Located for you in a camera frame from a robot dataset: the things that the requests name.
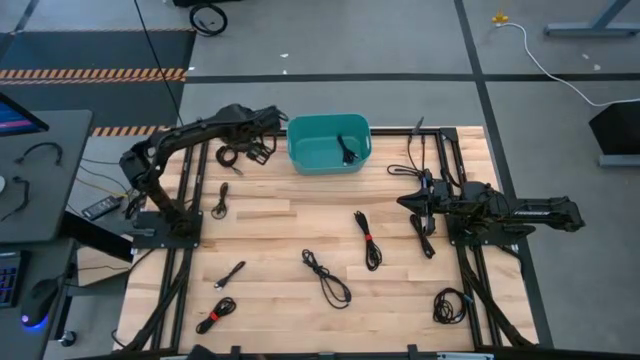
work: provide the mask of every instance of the white cable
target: white cable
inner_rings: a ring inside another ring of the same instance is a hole
[[[538,67],[538,69],[540,69],[540,71],[542,71],[543,73],[545,73],[545,75],[547,75],[548,77],[550,77],[553,80],[559,81],[565,85],[567,85],[568,87],[570,87],[571,89],[573,89],[573,91],[577,92],[578,95],[582,96],[582,98],[589,103],[589,105],[591,106],[596,106],[596,107],[602,107],[602,106],[609,106],[609,105],[613,105],[613,104],[622,104],[622,103],[630,103],[630,102],[638,102],[640,101],[640,98],[638,99],[627,99],[627,100],[616,100],[616,101],[609,101],[603,104],[596,104],[593,101],[589,100],[588,97],[586,97],[580,90],[578,90],[578,88],[576,88],[575,86],[571,85],[569,82],[562,80],[556,76],[553,76],[551,74],[549,74],[549,72],[547,72],[547,70],[545,70],[542,65],[540,65],[540,63],[538,62],[538,60],[536,60],[536,58],[533,56],[533,54],[531,54],[531,51],[529,51],[529,45],[527,45],[527,30],[524,29],[524,27],[522,27],[521,25],[515,24],[515,23],[505,23],[505,24],[496,24],[497,27],[505,27],[505,26],[512,26],[512,27],[516,27],[520,30],[522,30],[522,33],[524,34],[524,50],[527,52],[527,55],[529,55],[529,58],[531,58],[531,60],[533,60],[533,62],[536,64],[536,66]]]

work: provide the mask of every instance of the keyboard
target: keyboard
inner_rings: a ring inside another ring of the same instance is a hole
[[[26,251],[0,253],[0,309],[16,306],[26,263]]]

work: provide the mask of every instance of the blue light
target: blue light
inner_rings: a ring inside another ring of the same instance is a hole
[[[23,321],[22,327],[24,327],[25,331],[27,331],[27,332],[40,332],[47,325],[47,319],[48,318],[49,318],[49,314],[47,314],[47,316],[45,316],[44,319],[42,319],[42,321],[40,321],[39,324],[36,324],[36,325],[33,325],[33,326],[27,326],[27,325],[24,324],[24,321]]]

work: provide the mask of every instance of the wooden table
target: wooden table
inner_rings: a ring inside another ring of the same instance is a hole
[[[497,187],[483,128],[459,127],[458,134],[468,179]],[[462,284],[442,216],[437,216],[430,238],[436,255],[429,260],[409,224],[409,211],[396,203],[398,196],[419,188],[415,178],[386,171],[390,164],[409,165],[406,136],[374,137],[365,167],[341,176],[298,175],[284,143],[280,141],[266,166],[241,157],[237,167],[245,176],[239,177],[216,163],[219,143],[212,142],[201,202],[202,243],[193,256],[180,351],[188,352],[194,344],[220,353],[228,353],[232,345],[240,345],[243,353],[404,352],[407,344],[417,344],[420,351],[473,350],[467,320],[442,325],[432,319],[434,295],[448,286],[462,290]],[[420,142],[412,146],[418,163]],[[181,164],[182,155],[176,154],[162,177],[172,195]],[[439,174],[433,140],[427,143],[426,166]],[[229,213],[214,220],[208,212],[225,181]],[[364,264],[356,210],[366,214],[382,250],[383,265],[375,272]],[[347,309],[327,304],[317,275],[301,261],[303,249],[312,250],[321,265],[349,286],[353,301]],[[525,337],[536,341],[518,261],[495,247],[484,250],[496,302]],[[165,251],[155,251],[130,277],[117,332],[125,343],[156,306],[165,256]],[[473,256],[469,258],[473,266]],[[222,292],[216,291],[213,284],[242,260],[247,262],[244,269]],[[196,325],[225,296],[235,299],[236,311],[207,334],[196,334]],[[484,310],[481,304],[478,308],[484,342],[490,343]],[[162,346],[169,344],[173,313],[172,308],[167,312]]]

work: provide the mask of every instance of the black box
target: black box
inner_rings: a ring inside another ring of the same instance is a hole
[[[589,121],[605,155],[640,154],[640,103],[614,104]]]

